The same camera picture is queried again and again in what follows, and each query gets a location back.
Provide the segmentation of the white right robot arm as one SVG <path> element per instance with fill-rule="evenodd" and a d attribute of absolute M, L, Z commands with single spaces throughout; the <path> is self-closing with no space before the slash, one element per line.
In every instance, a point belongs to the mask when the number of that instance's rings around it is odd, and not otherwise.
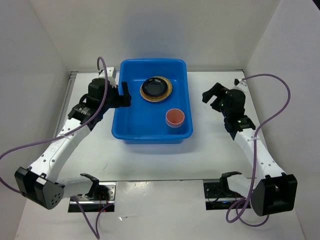
<path fill-rule="evenodd" d="M 261 139 L 255 135 L 256 126 L 245 115 L 246 90 L 247 86 L 243 82 L 231 89 L 217 82 L 202 94 L 204 103 L 216 97 L 211 103 L 212 109 L 222 113 L 226 131 L 255 169 L 252 191 L 249 191 L 250 179 L 238 171 L 221 175 L 219 191 L 225 197 L 233 193 L 243 197 L 251 195 L 250 205 L 260 217 L 291 211 L 295 204 L 298 181 L 293 174 L 285 173 L 272 158 Z"/>

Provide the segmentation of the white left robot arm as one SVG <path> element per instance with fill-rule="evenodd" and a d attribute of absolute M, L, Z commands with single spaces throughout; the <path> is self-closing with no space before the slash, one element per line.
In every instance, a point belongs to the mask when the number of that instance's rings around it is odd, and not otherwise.
<path fill-rule="evenodd" d="M 104 78 L 93 79 L 88 92 L 68 114 L 57 135 L 59 139 L 52 142 L 28 168 L 19 167 L 15 172 L 21 194 L 47 210 L 55 208 L 63 198 L 78 194 L 88 200 L 96 199 L 106 190 L 96 177 L 82 173 L 78 179 L 58 183 L 58 176 L 80 142 L 103 119 L 104 113 L 108 109 L 130 107 L 131 99 L 127 82 L 112 86 Z"/>

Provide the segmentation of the light woven bamboo tray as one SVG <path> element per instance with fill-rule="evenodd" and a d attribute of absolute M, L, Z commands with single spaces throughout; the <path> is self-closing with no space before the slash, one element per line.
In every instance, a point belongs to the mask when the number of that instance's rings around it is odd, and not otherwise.
<path fill-rule="evenodd" d="M 163 77 L 163 76 L 153 76 L 153 77 L 160 77 L 160 78 L 163 78 L 165 81 L 166 81 L 166 83 L 168 84 L 168 90 L 167 90 L 167 92 L 164 94 L 164 95 L 162 95 L 162 96 L 169 96 L 171 93 L 172 93 L 172 90 L 173 90 L 173 85 L 172 85 L 172 83 L 171 83 L 171 81 L 168 79 L 168 78 L 166 78 L 166 77 Z M 140 95 L 142 96 L 142 95 L 145 95 L 144 93 L 143 93 L 143 91 L 142 91 L 142 85 L 140 86 Z"/>

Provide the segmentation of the pink plastic cup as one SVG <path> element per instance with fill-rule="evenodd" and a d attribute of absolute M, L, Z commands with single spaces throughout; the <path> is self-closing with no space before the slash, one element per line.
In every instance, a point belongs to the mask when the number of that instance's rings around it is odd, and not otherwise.
<path fill-rule="evenodd" d="M 165 114 L 165 122 L 171 128 L 179 128 L 185 121 L 185 114 L 178 108 L 169 109 Z"/>

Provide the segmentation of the black round plate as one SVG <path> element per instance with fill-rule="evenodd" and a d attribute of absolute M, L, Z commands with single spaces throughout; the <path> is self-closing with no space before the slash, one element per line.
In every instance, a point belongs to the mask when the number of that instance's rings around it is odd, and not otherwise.
<path fill-rule="evenodd" d="M 167 82 L 160 77 L 151 77 L 142 84 L 142 92 L 148 97 L 161 97 L 168 90 Z"/>

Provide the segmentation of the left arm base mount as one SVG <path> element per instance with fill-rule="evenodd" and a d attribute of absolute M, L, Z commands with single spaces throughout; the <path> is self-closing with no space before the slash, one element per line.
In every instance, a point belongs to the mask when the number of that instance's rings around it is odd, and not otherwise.
<path fill-rule="evenodd" d="M 100 182 L 99 192 L 93 197 L 88 197 L 86 194 L 77 194 L 75 199 L 79 202 L 84 212 L 98 213 L 104 207 L 103 212 L 115 211 L 115 199 L 117 182 Z"/>

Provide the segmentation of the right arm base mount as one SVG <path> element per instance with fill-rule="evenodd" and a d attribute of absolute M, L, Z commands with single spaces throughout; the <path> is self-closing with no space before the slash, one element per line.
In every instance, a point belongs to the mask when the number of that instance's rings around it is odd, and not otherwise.
<path fill-rule="evenodd" d="M 218 179 L 204 180 L 203 191 L 206 210 L 227 210 L 243 196 L 236 192 L 225 194 Z"/>

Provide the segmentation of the orange woven bamboo tray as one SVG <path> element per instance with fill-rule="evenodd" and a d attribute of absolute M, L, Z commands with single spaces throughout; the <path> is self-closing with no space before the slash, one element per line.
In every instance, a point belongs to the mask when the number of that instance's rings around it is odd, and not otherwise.
<path fill-rule="evenodd" d="M 142 95 L 142 98 L 148 102 L 151 103 L 157 103 L 157 102 L 161 102 L 164 101 L 165 99 L 167 99 L 169 96 L 168 95 L 163 95 L 160 97 L 151 97 L 151 96 L 147 96 L 147 95 Z"/>

